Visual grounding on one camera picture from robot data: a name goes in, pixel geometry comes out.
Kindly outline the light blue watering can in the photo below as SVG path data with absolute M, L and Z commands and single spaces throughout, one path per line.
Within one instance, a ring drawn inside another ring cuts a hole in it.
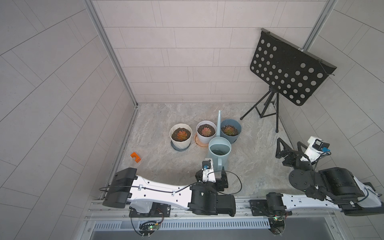
M 232 150 L 231 143 L 224 137 L 221 137 L 221 111 L 218 113 L 216 135 L 209 142 L 208 159 L 213 161 L 214 171 L 221 171 L 227 168 L 227 161 Z

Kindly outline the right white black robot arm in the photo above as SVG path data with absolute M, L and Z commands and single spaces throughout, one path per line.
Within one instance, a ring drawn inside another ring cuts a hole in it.
M 281 138 L 277 139 L 276 158 L 292 167 L 289 182 L 303 195 L 268 193 L 267 209 L 280 215 L 297 209 L 328 209 L 341 211 L 346 216 L 378 215 L 384 203 L 371 183 L 360 182 L 349 170 L 329 168 L 317 170 L 319 161 L 331 155 L 329 143 L 310 137 L 307 145 L 297 143 L 293 150 Z

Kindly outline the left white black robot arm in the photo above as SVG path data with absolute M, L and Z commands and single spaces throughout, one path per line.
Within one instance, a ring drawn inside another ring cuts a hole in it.
M 115 174 L 103 206 L 124 209 L 130 204 L 138 213 L 147 214 L 153 203 L 177 207 L 191 211 L 195 215 L 236 214 L 236 201 L 233 195 L 220 195 L 228 187 L 226 172 L 221 170 L 221 178 L 216 179 L 213 167 L 203 164 L 196 173 L 197 181 L 188 186 L 175 186 L 157 183 L 138 176 L 135 168 L 126 168 Z

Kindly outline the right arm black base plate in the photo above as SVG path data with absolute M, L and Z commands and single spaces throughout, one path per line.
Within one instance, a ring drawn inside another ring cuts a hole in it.
M 250 200 L 250 207 L 253 216 L 265 216 L 268 218 L 291 216 L 292 212 L 286 210 L 281 201 Z

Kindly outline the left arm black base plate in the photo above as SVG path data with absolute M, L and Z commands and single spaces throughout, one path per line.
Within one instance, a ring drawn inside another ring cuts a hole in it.
M 170 205 L 157 206 L 151 209 L 149 213 L 138 213 L 135 209 L 131 209 L 130 218 L 162 218 L 169 217 L 171 211 Z

